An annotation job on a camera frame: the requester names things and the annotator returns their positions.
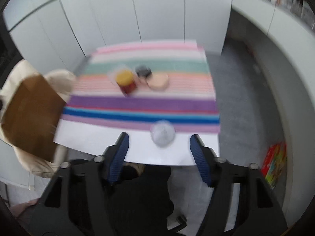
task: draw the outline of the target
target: pink stripe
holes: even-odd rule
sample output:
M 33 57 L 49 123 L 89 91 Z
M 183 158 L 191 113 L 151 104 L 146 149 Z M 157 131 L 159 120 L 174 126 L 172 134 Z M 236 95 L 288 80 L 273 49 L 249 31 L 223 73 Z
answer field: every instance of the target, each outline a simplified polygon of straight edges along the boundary
M 92 56 L 104 54 L 104 53 L 114 53 L 122 51 L 133 51 L 133 50 L 191 50 L 191 51 L 203 51 L 202 48 L 187 44 L 187 43 L 152 43 L 152 44 L 133 44 L 133 45 L 118 45 L 115 47 L 103 47 L 97 49 Z
M 115 88 L 115 87 L 89 87 L 89 88 L 84 88 L 84 87 L 78 87 L 78 88 L 74 88 L 73 91 L 82 91 L 82 92 L 86 92 L 86 93 L 90 93 L 90 92 L 104 92 L 103 96 L 106 97 L 106 92 L 110 91 L 110 92 L 121 92 L 121 90 L 119 88 Z M 149 92 L 154 92 L 148 88 L 138 88 L 138 91 L 140 93 L 149 93 Z M 164 93 L 194 93 L 194 94 L 214 94 L 215 91 L 214 89 L 211 88 L 168 88 L 166 90 L 164 90 Z
M 111 128 L 133 129 L 133 130 L 147 130 L 149 131 L 152 123 L 145 122 L 129 122 L 118 120 L 104 120 L 97 118 L 85 118 L 73 115 L 63 114 L 61 119 L 68 121 L 76 121 L 86 124 L 106 126 Z M 220 125 L 187 125 L 187 124 L 173 124 L 176 132 L 189 133 L 219 133 Z
M 165 71 L 169 77 L 174 79 L 205 79 L 205 80 L 212 80 L 212 76 L 206 73 L 184 73 L 184 72 L 177 72 L 174 71 Z M 109 77 L 106 74 L 96 74 L 96 75 L 80 75 L 79 80 L 104 80 L 108 79 Z
M 126 46 L 136 46 L 136 45 L 152 45 L 152 44 L 185 44 L 188 46 L 196 47 L 197 43 L 196 41 L 183 41 L 183 40 L 160 40 L 160 41 L 135 41 L 135 42 L 125 42 L 125 43 L 118 43 L 118 44 L 112 44 L 108 46 L 103 46 L 97 48 L 97 50 L 104 49 L 104 48 L 112 48 L 112 47 L 126 47 Z
M 147 86 L 138 84 L 138 88 L 142 91 L 149 91 Z M 114 85 L 108 78 L 100 79 L 81 79 L 79 80 L 74 87 L 75 90 L 117 90 L 118 87 Z M 213 91 L 214 85 L 212 82 L 212 78 L 208 79 L 195 79 L 195 78 L 173 78 L 170 77 L 170 84 L 166 89 L 166 92 L 171 90 L 192 90 L 192 91 Z

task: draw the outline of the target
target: purple stripe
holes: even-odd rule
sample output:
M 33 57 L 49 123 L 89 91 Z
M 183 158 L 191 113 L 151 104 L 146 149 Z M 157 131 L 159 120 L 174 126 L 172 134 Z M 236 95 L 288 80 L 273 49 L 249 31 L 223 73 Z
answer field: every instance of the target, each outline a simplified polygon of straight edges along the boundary
M 68 106 L 104 109 L 142 109 L 176 111 L 218 112 L 215 100 L 133 98 L 133 97 L 83 97 L 72 96 Z
M 68 121 L 76 121 L 81 123 L 106 126 L 112 128 L 123 128 L 133 130 L 147 130 L 149 131 L 152 123 L 145 122 L 129 122 L 129 121 L 117 121 L 117 120 L 104 120 L 96 118 L 78 117 L 73 115 L 63 114 L 61 119 Z M 220 125 L 185 125 L 185 124 L 173 124 L 176 132 L 190 132 L 190 133 L 219 133 Z

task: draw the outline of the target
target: gray floor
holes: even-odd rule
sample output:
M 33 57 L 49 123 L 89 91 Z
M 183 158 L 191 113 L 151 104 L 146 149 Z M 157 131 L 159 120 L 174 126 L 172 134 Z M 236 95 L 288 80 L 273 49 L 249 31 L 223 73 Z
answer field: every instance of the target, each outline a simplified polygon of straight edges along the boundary
M 225 42 L 222 56 L 207 54 L 207 58 L 221 116 L 219 136 L 221 156 L 237 165 L 247 166 L 251 162 L 262 165 L 269 146 L 283 141 L 284 135 L 275 101 L 259 66 L 247 52 L 245 45 L 234 40 Z M 70 150 L 68 158 L 91 157 Z M 190 201 L 190 205 L 184 210 L 178 210 L 178 207 L 185 206 L 185 198 L 189 196 L 189 190 L 181 188 L 181 181 L 187 184 L 187 176 L 193 174 L 196 174 L 193 168 L 177 168 L 172 174 L 171 181 L 174 185 L 170 186 L 171 199 L 179 192 L 183 193 L 183 200 L 174 201 L 176 212 L 188 212 L 190 207 L 198 204 L 196 200 L 193 202 L 190 198 L 187 200 Z M 284 198 L 285 178 L 286 175 L 283 173 L 275 189 L 281 205 Z M 35 192 L 9 185 L 8 195 L 11 205 L 40 197 L 48 181 L 35 177 Z M 194 185 L 198 184 L 198 181 L 191 176 L 190 183 Z M 210 199 L 211 193 L 211 190 L 201 187 L 198 197 L 206 201 Z M 233 228 L 234 225 L 237 198 L 238 186 L 235 185 L 227 229 Z M 195 235 L 201 222 L 199 217 L 203 217 L 204 212 L 202 207 L 194 209 L 188 217 L 191 221 L 190 227 L 183 231 L 184 234 Z

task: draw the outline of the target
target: black pants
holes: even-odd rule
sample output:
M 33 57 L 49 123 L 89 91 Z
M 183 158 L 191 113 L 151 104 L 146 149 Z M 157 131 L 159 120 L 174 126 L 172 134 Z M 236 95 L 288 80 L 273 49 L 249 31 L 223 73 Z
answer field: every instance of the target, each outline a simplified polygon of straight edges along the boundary
M 167 217 L 174 210 L 167 188 L 170 175 L 168 166 L 147 165 L 140 177 L 134 168 L 123 168 L 108 206 L 118 235 L 178 235 L 167 230 Z

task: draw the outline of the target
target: paper bag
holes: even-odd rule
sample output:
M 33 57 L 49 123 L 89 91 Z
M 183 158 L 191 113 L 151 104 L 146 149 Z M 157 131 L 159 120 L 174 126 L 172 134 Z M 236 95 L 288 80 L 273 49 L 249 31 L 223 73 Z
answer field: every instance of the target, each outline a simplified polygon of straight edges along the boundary
M 65 102 L 41 75 L 23 80 L 7 106 L 2 130 L 9 142 L 42 159 L 53 162 L 53 142 Z

